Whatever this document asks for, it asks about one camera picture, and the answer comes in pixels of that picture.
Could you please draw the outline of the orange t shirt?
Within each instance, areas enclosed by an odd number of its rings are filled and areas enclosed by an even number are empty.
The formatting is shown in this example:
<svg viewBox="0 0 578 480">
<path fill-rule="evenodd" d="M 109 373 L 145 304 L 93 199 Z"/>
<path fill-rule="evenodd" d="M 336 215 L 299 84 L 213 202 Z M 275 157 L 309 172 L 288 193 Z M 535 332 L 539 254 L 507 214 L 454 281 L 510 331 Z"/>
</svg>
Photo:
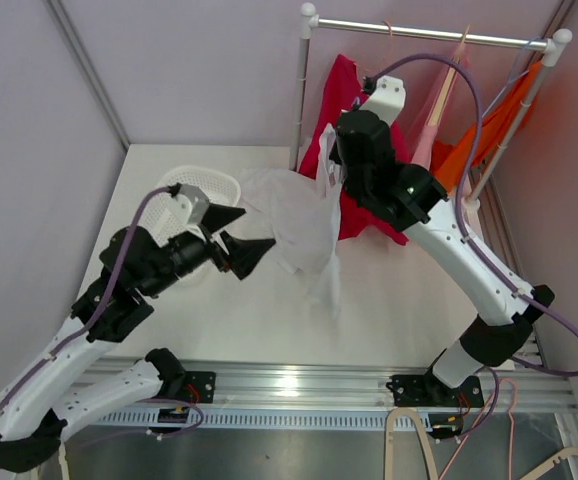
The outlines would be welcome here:
<svg viewBox="0 0 578 480">
<path fill-rule="evenodd" d="M 502 142 L 520 110 L 521 101 L 529 92 L 541 68 L 540 62 L 532 64 L 528 74 L 518 80 L 498 106 L 483 119 L 482 133 L 472 167 L 479 166 Z M 459 184 L 474 135 L 475 126 L 472 125 L 455 146 L 438 140 L 433 143 L 430 171 L 448 193 Z"/>
</svg>

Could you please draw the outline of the white t shirt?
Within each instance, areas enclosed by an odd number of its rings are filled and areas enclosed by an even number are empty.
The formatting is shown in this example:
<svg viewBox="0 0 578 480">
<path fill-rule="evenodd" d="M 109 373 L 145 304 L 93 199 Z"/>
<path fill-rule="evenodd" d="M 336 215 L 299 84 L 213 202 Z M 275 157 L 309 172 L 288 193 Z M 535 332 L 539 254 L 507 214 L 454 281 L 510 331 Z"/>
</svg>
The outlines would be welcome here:
<svg viewBox="0 0 578 480">
<path fill-rule="evenodd" d="M 341 225 L 342 167 L 330 159 L 336 135 L 325 126 L 316 139 L 316 177 L 286 169 L 251 168 L 238 180 L 241 199 L 261 215 L 276 239 L 278 263 L 309 281 L 307 296 L 321 315 L 341 310 L 340 259 L 336 253 Z"/>
</svg>

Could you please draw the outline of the blue wire hanger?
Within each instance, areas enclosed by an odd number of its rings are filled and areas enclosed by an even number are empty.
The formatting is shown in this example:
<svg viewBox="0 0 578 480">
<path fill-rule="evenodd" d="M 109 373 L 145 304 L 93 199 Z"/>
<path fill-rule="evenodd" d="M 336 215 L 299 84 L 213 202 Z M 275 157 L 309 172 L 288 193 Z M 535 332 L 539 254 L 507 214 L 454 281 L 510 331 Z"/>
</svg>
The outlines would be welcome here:
<svg viewBox="0 0 578 480">
<path fill-rule="evenodd" d="M 538 40 L 539 40 L 539 37 L 534 37 L 534 38 L 528 40 L 519 49 L 518 53 L 514 57 L 514 60 L 511 64 L 511 67 L 509 68 L 505 83 L 503 84 L 503 86 L 500 88 L 498 93 L 494 96 L 494 98 L 491 100 L 489 105 L 484 110 L 484 112 L 481 116 L 482 119 L 484 119 L 488 114 L 490 114 L 494 110 L 496 104 L 504 97 L 504 95 L 506 94 L 507 90 L 510 87 L 512 87 L 519 79 L 523 78 L 524 76 L 526 76 L 528 74 L 527 69 L 523 70 L 523 69 L 519 68 L 520 60 L 523 57 L 524 53 L 529 50 L 530 44 L 535 42 L 535 41 L 538 41 Z"/>
</svg>

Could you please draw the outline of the pink wire hanger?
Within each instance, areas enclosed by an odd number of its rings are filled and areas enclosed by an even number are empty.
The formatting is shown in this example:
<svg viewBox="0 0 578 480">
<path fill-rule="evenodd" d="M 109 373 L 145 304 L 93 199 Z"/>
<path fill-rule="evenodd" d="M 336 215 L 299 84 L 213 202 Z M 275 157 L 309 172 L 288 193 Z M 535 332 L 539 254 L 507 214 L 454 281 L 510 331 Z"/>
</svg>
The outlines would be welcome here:
<svg viewBox="0 0 578 480">
<path fill-rule="evenodd" d="M 393 27 L 391 26 L 391 24 L 387 20 L 383 20 L 382 23 L 386 26 L 386 28 L 388 30 L 389 38 L 393 39 L 395 37 L 395 34 L 394 34 L 394 30 L 393 30 Z"/>
</svg>

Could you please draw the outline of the crimson red t shirt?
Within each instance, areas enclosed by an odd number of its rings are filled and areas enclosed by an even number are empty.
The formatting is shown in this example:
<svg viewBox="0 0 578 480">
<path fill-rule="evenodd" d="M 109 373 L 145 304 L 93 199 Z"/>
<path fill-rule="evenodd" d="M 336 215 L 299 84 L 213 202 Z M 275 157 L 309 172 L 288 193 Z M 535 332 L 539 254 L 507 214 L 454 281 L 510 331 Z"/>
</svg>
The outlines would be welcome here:
<svg viewBox="0 0 578 480">
<path fill-rule="evenodd" d="M 311 140 L 298 168 L 298 173 L 315 179 L 320 151 L 319 138 L 327 124 L 334 126 L 343 110 L 349 110 L 355 100 L 364 103 L 367 95 L 362 92 L 357 78 L 356 64 L 344 55 L 338 55 L 329 70 L 322 93 L 320 111 Z M 406 236 L 396 232 L 384 221 L 357 206 L 345 192 L 340 196 L 341 221 L 339 239 L 358 237 L 367 227 L 380 233 L 400 246 L 408 242 Z"/>
</svg>

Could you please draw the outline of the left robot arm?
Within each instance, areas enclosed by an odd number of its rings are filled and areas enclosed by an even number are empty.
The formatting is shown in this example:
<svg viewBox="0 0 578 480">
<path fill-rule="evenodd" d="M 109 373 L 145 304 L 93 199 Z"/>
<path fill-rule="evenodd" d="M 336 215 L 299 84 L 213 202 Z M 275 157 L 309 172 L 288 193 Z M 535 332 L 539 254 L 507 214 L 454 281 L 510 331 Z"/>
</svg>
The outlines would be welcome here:
<svg viewBox="0 0 578 480">
<path fill-rule="evenodd" d="M 0 470 L 23 473 L 101 417 L 136 402 L 198 397 L 187 371 L 167 348 L 155 348 L 132 367 L 80 391 L 70 388 L 95 361 L 145 321 L 157 298 L 206 263 L 238 279 L 248 277 L 274 246 L 272 238 L 238 239 L 226 232 L 245 213 L 208 204 L 184 230 L 158 244 L 132 222 L 100 254 L 99 277 L 72 305 L 50 344 L 0 400 Z"/>
</svg>

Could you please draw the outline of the pink t shirt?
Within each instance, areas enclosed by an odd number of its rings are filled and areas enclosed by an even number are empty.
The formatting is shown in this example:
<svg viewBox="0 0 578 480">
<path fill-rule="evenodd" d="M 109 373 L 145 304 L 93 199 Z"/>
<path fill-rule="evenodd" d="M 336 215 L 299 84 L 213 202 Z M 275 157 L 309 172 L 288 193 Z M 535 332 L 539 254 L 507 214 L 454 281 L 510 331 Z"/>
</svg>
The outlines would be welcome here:
<svg viewBox="0 0 578 480">
<path fill-rule="evenodd" d="M 445 64 L 439 67 L 434 83 L 427 89 L 424 102 L 405 135 L 411 162 L 427 170 L 431 166 L 433 143 L 458 77 L 454 68 Z"/>
</svg>

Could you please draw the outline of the beige wooden hanger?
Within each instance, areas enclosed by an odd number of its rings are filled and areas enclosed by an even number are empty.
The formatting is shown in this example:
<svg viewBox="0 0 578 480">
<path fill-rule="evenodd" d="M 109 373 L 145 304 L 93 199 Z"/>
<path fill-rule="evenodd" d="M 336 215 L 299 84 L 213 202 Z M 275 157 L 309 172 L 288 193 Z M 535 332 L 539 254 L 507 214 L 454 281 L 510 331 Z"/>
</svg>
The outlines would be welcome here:
<svg viewBox="0 0 578 480">
<path fill-rule="evenodd" d="M 451 57 L 451 60 L 456 64 L 460 64 L 464 56 L 466 49 L 466 37 L 470 32 L 470 27 L 471 25 L 468 24 L 462 35 L 460 44 L 456 47 Z M 456 70 L 451 67 L 448 67 L 447 71 L 441 77 L 442 82 L 440 86 L 436 89 L 435 96 L 433 97 L 433 103 L 426 121 L 426 126 L 429 127 L 439 126 L 443 116 L 444 109 L 448 102 L 448 98 L 453 89 L 455 77 L 456 77 Z"/>
</svg>

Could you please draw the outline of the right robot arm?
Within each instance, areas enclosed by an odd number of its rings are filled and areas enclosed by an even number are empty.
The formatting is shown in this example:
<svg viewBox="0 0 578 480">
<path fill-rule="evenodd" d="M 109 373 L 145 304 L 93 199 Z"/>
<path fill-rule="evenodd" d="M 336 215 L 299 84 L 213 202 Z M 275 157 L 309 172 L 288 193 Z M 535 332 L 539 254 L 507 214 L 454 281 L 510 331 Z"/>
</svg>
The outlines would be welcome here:
<svg viewBox="0 0 578 480">
<path fill-rule="evenodd" d="M 555 294 L 509 270 L 465 223 L 457 203 L 427 168 L 397 160 L 391 126 L 404 107 L 403 82 L 382 76 L 366 80 L 365 88 L 367 100 L 343 112 L 335 125 L 331 157 L 344 171 L 346 195 L 420 246 L 477 311 L 426 372 L 425 395 L 447 404 L 482 367 L 511 359 Z"/>
</svg>

